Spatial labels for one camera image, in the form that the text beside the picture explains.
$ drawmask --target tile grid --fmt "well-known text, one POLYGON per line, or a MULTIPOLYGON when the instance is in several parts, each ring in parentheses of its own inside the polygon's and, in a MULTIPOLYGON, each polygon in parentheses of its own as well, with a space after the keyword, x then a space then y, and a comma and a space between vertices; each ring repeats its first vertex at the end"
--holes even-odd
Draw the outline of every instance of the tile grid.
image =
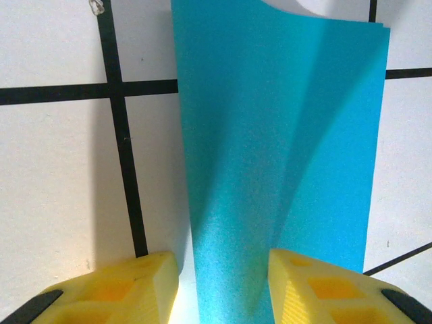
MULTIPOLYGON (((370 2, 369 22, 376 22, 377 2, 378 0, 371 0, 370 2)), ((111 0, 104 0, 104 6, 105 13, 98 16, 98 25, 107 83, 0 88, 0 106, 85 99, 110 99, 135 254, 137 257, 140 257, 148 254, 148 249, 142 220, 125 98, 178 93, 177 80, 123 82, 111 0)), ((432 77, 432 67, 387 70, 385 75, 387 80, 421 77, 432 77)), ((432 242, 370 269, 364 274, 374 275, 430 248, 432 248, 432 242)))

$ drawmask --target black rubber pad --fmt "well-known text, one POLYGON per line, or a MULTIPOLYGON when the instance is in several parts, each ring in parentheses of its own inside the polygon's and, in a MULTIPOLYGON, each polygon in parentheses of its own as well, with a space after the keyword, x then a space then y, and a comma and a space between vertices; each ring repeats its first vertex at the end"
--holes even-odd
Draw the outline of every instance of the black rubber pad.
POLYGON ((35 296, 6 317, 0 324, 30 324, 62 294, 63 291, 61 290, 52 290, 35 296))

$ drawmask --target foam sheet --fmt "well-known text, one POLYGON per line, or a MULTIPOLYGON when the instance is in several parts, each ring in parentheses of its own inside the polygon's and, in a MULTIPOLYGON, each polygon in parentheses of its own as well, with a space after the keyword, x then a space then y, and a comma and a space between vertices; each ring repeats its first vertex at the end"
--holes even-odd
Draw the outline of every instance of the foam sheet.
POLYGON ((270 248, 362 271, 389 30, 172 10, 200 322, 274 323, 270 248))

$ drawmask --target blue foam sheet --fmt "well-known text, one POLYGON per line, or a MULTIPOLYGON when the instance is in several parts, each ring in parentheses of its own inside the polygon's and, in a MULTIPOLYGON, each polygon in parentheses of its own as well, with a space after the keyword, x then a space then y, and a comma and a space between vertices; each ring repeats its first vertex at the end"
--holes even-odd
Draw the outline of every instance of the blue foam sheet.
POLYGON ((362 271, 389 30, 172 10, 200 322, 273 323, 270 248, 362 271))

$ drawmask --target white surface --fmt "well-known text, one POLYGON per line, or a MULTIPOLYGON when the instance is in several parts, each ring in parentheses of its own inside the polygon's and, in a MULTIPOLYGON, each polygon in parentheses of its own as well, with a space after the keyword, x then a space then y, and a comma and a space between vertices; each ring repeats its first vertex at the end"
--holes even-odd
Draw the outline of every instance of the white surface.
POLYGON ((432 78, 385 82, 364 270, 432 241, 431 102, 432 78))
POLYGON ((281 10, 303 16, 367 22, 370 0, 265 0, 281 10))
POLYGON ((106 82, 86 0, 0 0, 0 44, 0 88, 106 82))
POLYGON ((126 99, 149 252, 174 251, 180 275, 171 324, 198 323, 177 94, 126 99))
POLYGON ((373 275, 400 287, 427 308, 432 309, 432 250, 424 251, 373 275))
POLYGON ((108 100, 0 109, 0 320, 134 256, 108 100))
POLYGON ((111 0, 123 81, 177 78, 170 0, 111 0))
POLYGON ((391 28, 387 69, 432 68, 430 0, 378 0, 377 22, 391 28))

